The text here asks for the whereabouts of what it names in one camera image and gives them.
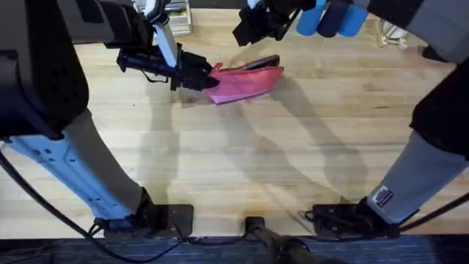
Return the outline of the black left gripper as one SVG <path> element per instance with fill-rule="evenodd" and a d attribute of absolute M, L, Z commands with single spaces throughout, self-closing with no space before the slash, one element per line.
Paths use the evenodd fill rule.
<path fill-rule="evenodd" d="M 117 57 L 117 64 L 124 73 L 128 68 L 141 71 L 150 83 L 170 83 L 170 90 L 175 91 L 183 87 L 201 92 L 219 85 L 220 81 L 209 74 L 213 67 L 204 56 L 183 51 L 182 53 L 182 73 L 185 77 L 182 80 L 178 66 L 169 66 L 158 45 L 154 45 L 148 51 L 137 51 L 131 49 L 120 49 Z M 147 74 L 163 76 L 166 79 L 151 79 Z"/>

